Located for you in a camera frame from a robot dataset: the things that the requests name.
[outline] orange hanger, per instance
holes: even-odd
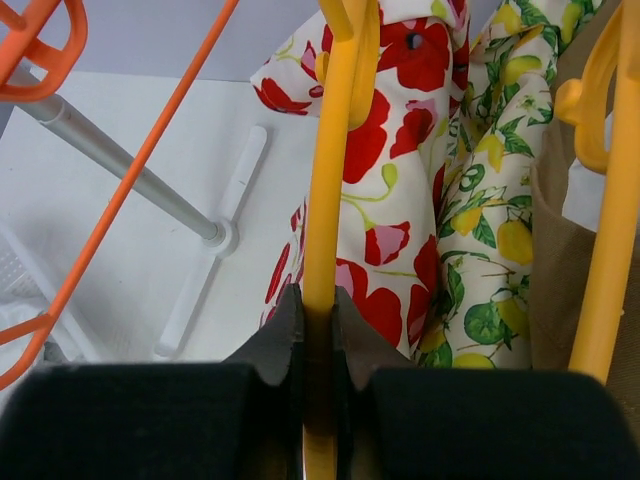
[[[50,4],[52,3],[55,3],[55,2],[53,2],[52,0],[34,0],[31,2],[29,7],[32,7],[33,5],[37,5],[40,7],[50,6]],[[65,3],[67,4],[67,7],[69,7],[70,4],[76,4],[76,7],[78,7],[84,13],[84,9],[82,9],[82,2],[80,0],[65,0]],[[31,341],[29,342],[29,345],[27,346],[26,350],[22,354],[22,357],[20,357],[20,359],[16,362],[16,364],[13,367],[11,367],[7,372],[0,375],[0,390],[2,390],[3,388],[6,388],[11,383],[15,382],[29,368],[29,366],[33,363],[36,356],[38,355],[38,352],[40,352],[40,350],[42,349],[44,342],[49,337],[51,330],[53,329],[56,321],[60,317],[60,314],[62,313],[67,303],[69,302],[69,299],[71,298],[71,295],[73,294],[74,290],[78,286],[78,283],[80,283],[80,279],[84,275],[84,272],[86,271],[87,267],[89,266],[89,263],[91,262],[91,260],[93,259],[93,256],[98,250],[100,243],[102,242],[103,238],[107,234],[107,231],[109,230],[109,227],[113,223],[116,215],[120,211],[120,208],[122,207],[122,204],[127,198],[127,195],[129,195],[129,193],[131,192],[133,185],[135,184],[138,176],[144,169],[145,163],[151,156],[153,149],[155,148],[158,141],[160,140],[160,137],[162,136],[167,126],[169,125],[169,122],[173,118],[173,115],[178,110],[180,103],[182,102],[185,95],[189,91],[189,88],[191,87],[194,80],[196,79],[198,72],[204,65],[205,61],[207,60],[209,53],[211,52],[214,45],[216,44],[218,37],[222,33],[222,30],[224,29],[227,22],[229,21],[229,18],[231,17],[231,14],[235,10],[235,7],[237,4],[238,4],[238,0],[226,0],[226,3],[222,7],[222,10],[218,14],[218,18],[212,25],[211,30],[209,30],[207,37],[205,38],[204,42],[200,46],[195,57],[191,61],[191,64],[187,68],[184,76],[182,77],[182,80],[180,80],[180,83],[174,90],[173,94],[171,95],[171,98],[169,98],[169,101],[167,102],[166,106],[164,107],[164,110],[158,117],[158,120],[156,120],[156,123],[151,129],[151,132],[149,132],[149,135],[147,136],[145,142],[140,147],[140,150],[138,151],[138,154],[136,155],[135,160],[131,164],[131,167],[127,171],[126,175],[123,177],[120,184],[118,185],[118,188],[116,189],[111,199],[111,202],[109,202],[109,205],[107,206],[104,213],[102,214],[102,217],[100,218],[97,225],[95,226],[93,232],[91,233],[89,239],[87,240],[87,243],[85,244],[82,251],[80,252],[78,259],[76,260],[75,264],[71,268],[71,271],[67,275],[67,278],[65,279],[64,283],[62,284],[62,287],[58,291],[58,294],[56,295],[55,299],[49,306],[49,310],[43,315],[40,315],[39,317],[36,317],[32,320],[24,322],[13,328],[9,328],[7,330],[0,332],[0,345],[4,345],[12,340],[15,340],[16,338],[22,337],[24,335],[28,335],[32,332],[34,333]],[[0,9],[0,19],[2,21],[5,21],[7,18],[9,19],[10,22],[12,21],[14,23],[17,23],[18,27],[20,26],[19,25],[20,20],[17,20],[12,13],[8,12],[6,8],[3,10]],[[4,42],[2,43],[2,45],[0,45],[0,52],[3,51],[2,50],[3,47],[4,47]],[[9,72],[12,71],[7,68],[7,62],[9,61],[12,61],[12,59],[9,60],[6,57],[2,57],[0,53],[0,71],[9,71]]]
[[[19,15],[0,1],[0,21],[9,27],[0,44],[0,102],[37,102],[53,95],[80,57],[87,43],[87,15],[82,0],[64,0],[71,27],[62,50],[37,38],[60,3],[62,0],[32,0]],[[45,69],[47,74],[36,85],[8,85],[23,58]]]

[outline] green leaf print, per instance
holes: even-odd
[[[478,225],[473,229],[473,238],[491,248],[496,248],[496,237],[493,235],[491,226],[484,215],[480,216]]]
[[[511,37],[505,37],[505,38],[494,38],[493,40],[491,40],[489,42],[489,46],[485,49],[485,51],[487,52],[495,52],[496,50],[498,50],[502,45],[504,45],[505,43],[507,43],[509,40],[511,40]]]
[[[504,339],[502,319],[493,302],[471,307],[464,316],[464,331],[480,345],[493,345]]]
[[[451,257],[457,257],[457,256],[463,256],[463,255],[471,255],[472,257],[482,258],[487,261],[490,260],[489,256],[485,255],[484,253],[464,252],[462,250],[451,250],[449,252],[446,252],[444,255],[442,255],[442,257],[440,257],[440,261],[444,262],[445,260]]]
[[[504,150],[506,153],[520,153],[533,158],[531,148],[518,134],[507,132],[504,138]]]
[[[476,188],[484,178],[485,169],[481,164],[471,165],[460,179],[460,191],[470,192]]]
[[[530,0],[515,0],[515,4],[520,7],[520,18],[522,24],[527,27],[534,27],[536,25],[548,25],[549,20],[544,14],[536,7],[531,5]]]
[[[485,120],[487,115],[491,112],[491,106],[493,105],[493,86],[489,85],[487,89],[480,97],[480,101],[476,107],[476,116]]]
[[[501,127],[498,127],[498,131],[505,136],[509,133],[515,133],[516,129],[518,128],[518,125],[520,124],[520,120],[522,120],[523,118],[524,118],[524,115],[518,118],[514,118],[510,122],[507,122]]]
[[[453,366],[453,352],[449,342],[444,342],[435,350],[422,355],[418,365],[431,368],[451,368]]]
[[[548,85],[552,85],[556,79],[556,75],[558,71],[553,65],[549,65],[547,71],[544,73],[544,81],[547,82]]]
[[[514,83],[513,85],[508,85],[504,89],[504,99],[507,103],[511,101],[513,97],[515,97],[516,93],[520,91],[520,85]]]
[[[451,220],[447,220],[440,227],[440,231],[438,232],[438,238],[446,238],[453,235],[456,231],[451,226]]]
[[[469,136],[467,135],[467,132],[462,125],[460,125],[460,136],[462,137],[462,141],[464,142],[464,146],[467,149],[467,152],[473,152],[473,147],[471,146],[471,142],[469,141]]]
[[[518,208],[529,208],[532,205],[531,195],[517,195],[509,199],[509,204]]]
[[[504,322],[502,322],[502,333],[503,333],[502,341],[504,342],[505,346],[509,350],[511,350],[511,339],[514,337],[514,334],[511,331],[511,329],[507,326],[507,324]]]
[[[454,305],[453,300],[451,299],[451,294],[446,290],[443,290],[442,294],[438,297],[438,302],[436,303],[436,316],[441,317],[443,315],[447,315],[453,307]]]
[[[542,116],[542,120],[531,117],[527,122],[528,127],[531,125],[546,125],[551,123],[551,120],[553,119],[553,110],[550,108],[539,108],[538,113]]]
[[[549,44],[553,51],[558,46],[558,34],[552,27],[544,27],[542,30],[542,38]]]
[[[449,286],[449,293],[455,309],[458,310],[464,300],[464,284],[462,283],[462,277],[451,264],[447,265],[447,285]]]
[[[487,63],[487,75],[489,76],[489,83],[496,85],[500,83],[500,63],[489,62]]]

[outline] metal pole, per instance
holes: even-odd
[[[19,66],[10,81],[14,85],[32,85],[38,79]],[[133,157],[124,148],[60,95],[16,106],[118,178],[124,177],[133,162]],[[205,217],[147,168],[133,188],[202,238],[215,241],[218,240],[216,237],[222,236],[223,231],[216,222]]]

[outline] white floor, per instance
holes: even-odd
[[[60,94],[129,152],[137,151],[177,80],[73,73]],[[248,84],[198,81],[148,167],[204,213],[220,199],[249,128],[270,144],[224,260],[183,352],[222,359],[256,329],[288,219],[308,188],[316,121],[268,111]],[[63,276],[117,185],[115,177],[15,109],[0,140],[0,219]],[[123,361],[150,358],[199,238],[132,193],[75,301]]]

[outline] yellow hanger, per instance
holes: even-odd
[[[376,0],[318,0],[333,33],[331,54],[319,55],[324,85],[309,196],[304,259],[304,461],[309,480],[335,479],[337,444],[331,388],[331,309],[334,304],[338,217],[347,132],[371,109],[380,18]]]
[[[575,125],[575,151],[606,173],[600,225],[569,369],[606,383],[626,291],[640,203],[640,18],[622,0],[600,35],[582,80],[558,89],[556,115]],[[611,151],[604,146],[606,95],[617,66]]]

